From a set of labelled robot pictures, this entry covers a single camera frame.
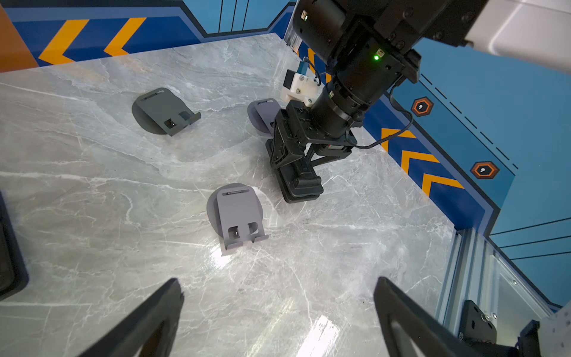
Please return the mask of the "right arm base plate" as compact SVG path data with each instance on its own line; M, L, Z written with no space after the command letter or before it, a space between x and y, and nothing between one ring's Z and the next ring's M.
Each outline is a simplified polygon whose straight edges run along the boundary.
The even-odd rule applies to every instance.
M540 357L539 327L540 323L532 320L520 332L514 347L498 345L495 326L476 303L466 300L462 308L458 338L482 356Z

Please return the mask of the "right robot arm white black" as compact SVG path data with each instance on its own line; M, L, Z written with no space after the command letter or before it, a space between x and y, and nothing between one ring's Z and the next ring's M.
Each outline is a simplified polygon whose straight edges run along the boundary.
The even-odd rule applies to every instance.
M291 29L325 62L331 81L311 106L276 120L271 165L348 155L352 128L389 89L416 83L419 40L570 70L568 1L299 1Z

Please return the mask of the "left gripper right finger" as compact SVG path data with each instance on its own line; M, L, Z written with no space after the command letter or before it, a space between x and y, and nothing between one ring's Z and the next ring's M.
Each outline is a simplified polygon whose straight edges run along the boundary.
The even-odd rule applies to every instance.
M386 277L373 300L390 356L478 356Z

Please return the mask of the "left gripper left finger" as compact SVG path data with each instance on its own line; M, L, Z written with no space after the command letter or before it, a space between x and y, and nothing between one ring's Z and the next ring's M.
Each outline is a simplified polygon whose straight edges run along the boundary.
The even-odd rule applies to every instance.
M178 330L184 294L169 279L82 356L169 356Z

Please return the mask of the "black folding phone stand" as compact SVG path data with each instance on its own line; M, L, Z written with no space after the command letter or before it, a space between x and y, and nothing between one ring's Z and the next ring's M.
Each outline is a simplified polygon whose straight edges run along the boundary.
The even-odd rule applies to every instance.
M287 203L312 201L324 192L321 177L305 157L278 168L277 177Z

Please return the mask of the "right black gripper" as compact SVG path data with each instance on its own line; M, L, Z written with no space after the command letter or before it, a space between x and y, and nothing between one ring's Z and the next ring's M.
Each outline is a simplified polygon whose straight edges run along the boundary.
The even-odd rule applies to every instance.
M294 165L300 170L345 159L356 147L357 140L348 131L332 138L314 122L304 103L290 101L275 118L273 138L266 142L270 166L277 170Z

